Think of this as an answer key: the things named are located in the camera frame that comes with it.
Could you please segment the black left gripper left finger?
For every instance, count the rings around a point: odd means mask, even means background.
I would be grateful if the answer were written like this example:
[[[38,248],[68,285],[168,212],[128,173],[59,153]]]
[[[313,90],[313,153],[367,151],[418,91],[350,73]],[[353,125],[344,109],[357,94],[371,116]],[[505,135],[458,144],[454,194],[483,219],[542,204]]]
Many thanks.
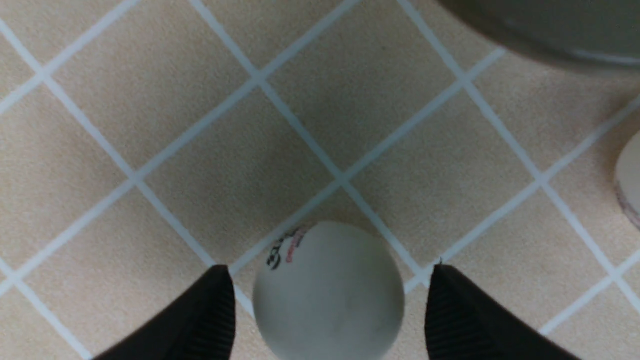
[[[233,280],[228,266],[215,265],[162,312],[96,358],[229,360],[236,324]]]

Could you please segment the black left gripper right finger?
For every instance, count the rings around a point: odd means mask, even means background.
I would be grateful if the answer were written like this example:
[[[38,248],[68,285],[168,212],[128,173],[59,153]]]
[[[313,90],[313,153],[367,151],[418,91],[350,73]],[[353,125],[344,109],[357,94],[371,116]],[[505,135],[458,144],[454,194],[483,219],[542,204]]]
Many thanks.
[[[425,313],[431,360],[574,360],[454,266],[437,264]]]

